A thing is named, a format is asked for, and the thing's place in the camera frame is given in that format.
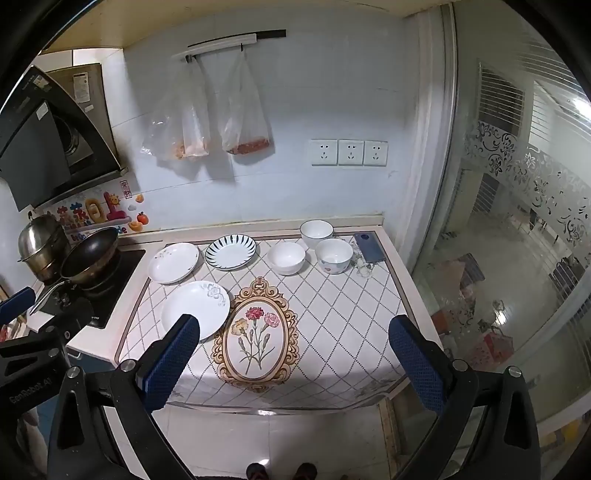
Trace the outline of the white bowl dark rim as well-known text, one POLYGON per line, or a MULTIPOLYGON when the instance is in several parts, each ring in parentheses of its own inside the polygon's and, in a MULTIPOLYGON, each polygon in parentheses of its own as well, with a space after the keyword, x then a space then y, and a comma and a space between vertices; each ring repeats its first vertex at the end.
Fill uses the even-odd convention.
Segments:
POLYGON ((305 245, 310 249, 315 249, 319 242, 332 238, 334 227, 325 220, 308 220, 301 224, 300 233, 305 245))

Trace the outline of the white plate small sprig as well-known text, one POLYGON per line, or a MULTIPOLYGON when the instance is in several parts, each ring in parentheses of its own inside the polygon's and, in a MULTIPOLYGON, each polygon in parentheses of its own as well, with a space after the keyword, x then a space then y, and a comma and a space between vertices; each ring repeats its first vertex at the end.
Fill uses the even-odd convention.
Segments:
POLYGON ((149 262, 147 274, 152 282, 173 284, 183 280, 199 262, 200 251, 191 243, 174 243, 157 252, 149 262))

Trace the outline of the plain white bowl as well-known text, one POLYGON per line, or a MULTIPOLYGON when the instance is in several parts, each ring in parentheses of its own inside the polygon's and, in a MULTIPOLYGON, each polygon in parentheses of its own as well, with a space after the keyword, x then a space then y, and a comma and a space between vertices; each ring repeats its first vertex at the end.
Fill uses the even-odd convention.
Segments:
POLYGON ((290 276, 300 272, 304 266, 305 251, 294 242, 280 242, 270 248, 267 262, 274 273, 290 276))

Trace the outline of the left clear plastic bag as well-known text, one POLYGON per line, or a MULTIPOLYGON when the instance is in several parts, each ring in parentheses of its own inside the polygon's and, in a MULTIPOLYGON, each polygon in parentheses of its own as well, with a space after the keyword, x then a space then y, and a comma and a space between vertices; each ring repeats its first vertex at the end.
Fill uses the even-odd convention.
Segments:
POLYGON ((141 151, 162 161, 209 154, 206 81, 194 57, 174 60, 164 93, 152 112, 141 151))

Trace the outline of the blue striped white plate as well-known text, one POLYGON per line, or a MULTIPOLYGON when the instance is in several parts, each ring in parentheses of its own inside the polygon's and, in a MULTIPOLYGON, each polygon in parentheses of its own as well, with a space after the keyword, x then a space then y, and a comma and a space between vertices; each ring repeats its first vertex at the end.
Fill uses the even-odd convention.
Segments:
POLYGON ((218 270, 242 268, 256 254, 256 242, 248 235, 231 234, 216 239, 204 253, 205 262, 218 270))

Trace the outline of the wall hook rail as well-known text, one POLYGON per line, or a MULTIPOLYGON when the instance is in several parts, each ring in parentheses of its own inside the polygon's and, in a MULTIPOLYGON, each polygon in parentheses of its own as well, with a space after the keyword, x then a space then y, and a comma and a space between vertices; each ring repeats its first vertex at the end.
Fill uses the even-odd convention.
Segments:
POLYGON ((286 37, 287 30, 285 29, 270 29, 249 32, 245 34, 228 35, 225 37, 216 38, 214 40, 207 40, 204 42, 192 44, 184 51, 172 55, 171 59, 181 60, 186 59, 187 57, 198 56, 221 50, 228 50, 235 47, 242 49, 245 46, 254 45, 263 40, 281 39, 286 37))

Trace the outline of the white plate grey flower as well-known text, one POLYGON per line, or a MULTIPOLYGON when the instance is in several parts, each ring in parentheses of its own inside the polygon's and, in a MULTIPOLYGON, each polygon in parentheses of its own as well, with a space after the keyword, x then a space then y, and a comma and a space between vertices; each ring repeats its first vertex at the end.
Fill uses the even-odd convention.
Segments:
POLYGON ((211 281, 193 281, 176 288, 164 301, 161 323, 168 332, 183 314, 199 323, 200 339, 214 335, 228 320, 228 291, 211 281))

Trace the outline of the ornate floral placemat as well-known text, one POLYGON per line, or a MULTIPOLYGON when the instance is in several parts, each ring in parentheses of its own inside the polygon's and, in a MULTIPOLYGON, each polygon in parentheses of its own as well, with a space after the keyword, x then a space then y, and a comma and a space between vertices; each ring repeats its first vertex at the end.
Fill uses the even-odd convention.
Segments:
POLYGON ((300 358, 297 314, 279 288, 263 277, 232 299, 211 360, 222 381, 256 393, 286 383, 300 358))

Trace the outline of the black range hood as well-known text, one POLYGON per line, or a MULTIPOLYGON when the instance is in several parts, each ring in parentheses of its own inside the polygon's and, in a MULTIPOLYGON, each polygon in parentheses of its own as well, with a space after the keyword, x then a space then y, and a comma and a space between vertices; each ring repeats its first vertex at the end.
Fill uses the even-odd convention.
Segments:
POLYGON ((30 67, 1 112, 1 179, 16 208, 36 208, 124 173, 102 67, 30 67))

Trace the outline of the dark frying pan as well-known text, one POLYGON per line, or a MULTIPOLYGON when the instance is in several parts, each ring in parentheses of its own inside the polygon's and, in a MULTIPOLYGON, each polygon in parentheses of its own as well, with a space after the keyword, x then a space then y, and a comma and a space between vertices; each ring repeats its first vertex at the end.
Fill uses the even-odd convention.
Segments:
POLYGON ((60 280, 44 291, 28 310, 39 311, 49 297, 62 285, 79 286, 83 290, 95 288, 112 275, 113 259, 117 256, 119 234, 115 227, 95 231, 78 243, 68 254, 60 269, 60 280))

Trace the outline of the clear plastic bag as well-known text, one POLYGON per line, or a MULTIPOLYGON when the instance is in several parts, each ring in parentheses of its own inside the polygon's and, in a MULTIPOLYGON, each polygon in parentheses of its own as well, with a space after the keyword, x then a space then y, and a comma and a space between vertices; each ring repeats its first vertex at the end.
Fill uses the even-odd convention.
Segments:
POLYGON ((247 155, 270 147, 269 126, 245 51, 238 52, 218 100, 219 134, 226 153, 247 155))
POLYGON ((174 60, 164 93, 152 112, 141 151, 162 161, 209 154, 206 81, 194 57, 174 60))

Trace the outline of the white bowl floral print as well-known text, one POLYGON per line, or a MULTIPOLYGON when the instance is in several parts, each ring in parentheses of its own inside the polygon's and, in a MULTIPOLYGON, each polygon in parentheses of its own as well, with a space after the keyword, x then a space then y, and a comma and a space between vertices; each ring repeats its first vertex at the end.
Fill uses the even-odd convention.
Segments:
POLYGON ((353 258, 353 247, 345 240, 330 238, 315 247, 318 266, 329 275, 344 273, 353 258))

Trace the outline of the stainless steel pot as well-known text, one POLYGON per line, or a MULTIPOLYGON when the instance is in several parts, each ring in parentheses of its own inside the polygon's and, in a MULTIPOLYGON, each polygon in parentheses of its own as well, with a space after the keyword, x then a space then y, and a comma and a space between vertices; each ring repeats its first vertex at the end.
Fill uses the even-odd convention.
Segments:
POLYGON ((50 214, 33 218, 18 237, 19 261, 44 284, 60 277, 61 266, 71 251, 62 225, 50 214))

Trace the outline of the middle white wall socket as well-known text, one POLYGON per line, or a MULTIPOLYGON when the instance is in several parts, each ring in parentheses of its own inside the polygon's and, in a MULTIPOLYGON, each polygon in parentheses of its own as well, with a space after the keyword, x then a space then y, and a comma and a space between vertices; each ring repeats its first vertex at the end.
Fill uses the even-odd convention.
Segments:
POLYGON ((338 164, 345 166, 361 166, 363 164, 363 140, 339 140, 338 164))

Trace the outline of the right clear plastic bag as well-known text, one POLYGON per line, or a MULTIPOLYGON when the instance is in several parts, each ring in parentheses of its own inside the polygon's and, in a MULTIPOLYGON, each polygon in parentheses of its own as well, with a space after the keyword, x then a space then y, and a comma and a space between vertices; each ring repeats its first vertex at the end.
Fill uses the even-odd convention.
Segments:
POLYGON ((226 153, 247 155, 270 147, 269 126, 245 51, 238 52, 218 100, 219 134, 226 153))

